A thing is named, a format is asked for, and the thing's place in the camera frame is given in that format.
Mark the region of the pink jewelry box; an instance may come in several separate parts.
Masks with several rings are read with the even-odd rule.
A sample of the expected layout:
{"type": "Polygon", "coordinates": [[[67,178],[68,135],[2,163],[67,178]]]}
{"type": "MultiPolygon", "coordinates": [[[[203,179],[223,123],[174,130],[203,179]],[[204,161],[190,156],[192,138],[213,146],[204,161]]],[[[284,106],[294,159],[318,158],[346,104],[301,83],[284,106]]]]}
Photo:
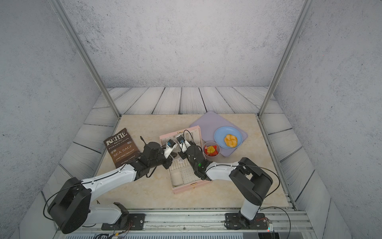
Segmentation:
{"type": "MultiPolygon", "coordinates": [[[[160,136],[160,142],[165,144],[169,139],[172,139],[177,144],[177,147],[173,152],[178,153],[181,151],[179,143],[176,140],[178,135],[182,135],[189,143],[193,142],[198,146],[203,145],[201,129],[199,126],[164,134],[160,136]]],[[[181,159],[179,155],[173,159],[172,165],[169,168],[169,175],[174,194],[180,194],[210,184],[210,181],[198,178],[188,160],[181,159]]]]}

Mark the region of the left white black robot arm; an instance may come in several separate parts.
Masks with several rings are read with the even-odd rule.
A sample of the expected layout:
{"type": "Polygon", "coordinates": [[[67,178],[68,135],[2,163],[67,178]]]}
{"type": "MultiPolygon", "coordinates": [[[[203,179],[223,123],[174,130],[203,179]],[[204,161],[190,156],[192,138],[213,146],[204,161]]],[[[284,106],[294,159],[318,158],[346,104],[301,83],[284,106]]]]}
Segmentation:
{"type": "Polygon", "coordinates": [[[92,205],[101,195],[142,177],[151,177],[158,166],[168,169],[173,161],[171,154],[177,144],[169,140],[160,145],[150,142],[131,163],[93,178],[68,179],[62,188],[49,199],[43,208],[43,216],[54,221],[64,234],[80,227],[102,224],[103,230],[123,230],[129,228],[129,212],[121,203],[106,206],[92,205]]]}

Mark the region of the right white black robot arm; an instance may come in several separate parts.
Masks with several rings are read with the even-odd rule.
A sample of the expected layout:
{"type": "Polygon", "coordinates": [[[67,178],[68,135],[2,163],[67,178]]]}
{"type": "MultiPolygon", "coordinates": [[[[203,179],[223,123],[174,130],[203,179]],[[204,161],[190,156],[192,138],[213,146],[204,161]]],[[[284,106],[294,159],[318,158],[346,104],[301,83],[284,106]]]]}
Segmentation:
{"type": "Polygon", "coordinates": [[[201,180],[231,181],[244,197],[244,203],[238,213],[238,221],[249,227],[269,194],[273,179],[266,172],[268,169],[257,166],[250,159],[222,164],[207,160],[197,145],[191,145],[179,152],[181,159],[186,159],[196,177],[201,180]]]}

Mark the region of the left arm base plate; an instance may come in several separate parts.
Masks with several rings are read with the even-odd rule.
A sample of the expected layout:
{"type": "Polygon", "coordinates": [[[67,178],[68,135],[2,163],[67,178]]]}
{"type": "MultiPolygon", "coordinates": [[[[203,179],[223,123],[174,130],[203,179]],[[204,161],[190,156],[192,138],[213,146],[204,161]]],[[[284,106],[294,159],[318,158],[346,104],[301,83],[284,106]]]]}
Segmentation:
{"type": "Polygon", "coordinates": [[[102,231],[141,231],[145,222],[145,214],[122,214],[114,224],[102,224],[102,231]]]}

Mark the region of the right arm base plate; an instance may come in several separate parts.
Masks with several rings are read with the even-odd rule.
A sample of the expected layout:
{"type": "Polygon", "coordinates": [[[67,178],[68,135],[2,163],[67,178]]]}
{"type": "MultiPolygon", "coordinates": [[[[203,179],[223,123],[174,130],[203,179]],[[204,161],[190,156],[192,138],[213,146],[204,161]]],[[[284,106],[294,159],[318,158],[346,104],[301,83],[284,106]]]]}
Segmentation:
{"type": "Polygon", "coordinates": [[[263,213],[257,213],[248,220],[240,213],[226,213],[224,226],[228,230],[269,230],[269,221],[263,213]]]}

